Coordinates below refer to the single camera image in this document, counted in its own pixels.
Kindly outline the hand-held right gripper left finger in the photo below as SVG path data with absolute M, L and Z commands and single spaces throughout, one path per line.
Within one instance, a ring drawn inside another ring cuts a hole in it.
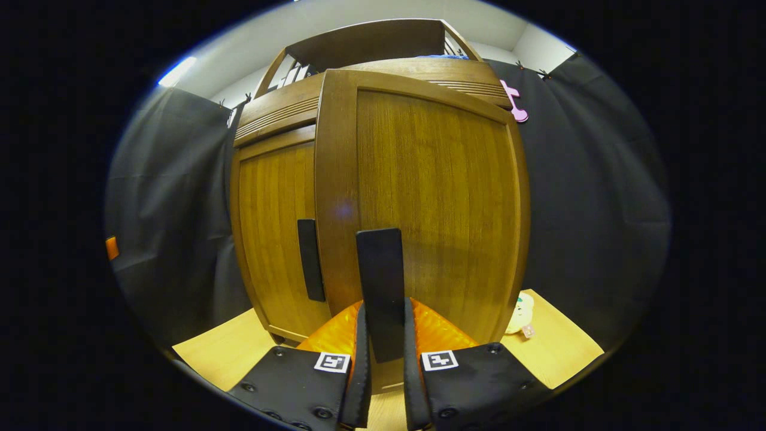
M 371 354 L 366 306 L 357 301 L 297 347 L 272 347 L 229 390 L 284 430 L 367 427 Z

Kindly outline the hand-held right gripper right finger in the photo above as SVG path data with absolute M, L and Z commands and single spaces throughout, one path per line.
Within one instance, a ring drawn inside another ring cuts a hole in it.
M 514 430 L 552 396 L 500 342 L 477 344 L 423 303 L 404 301 L 404 396 L 410 430 Z

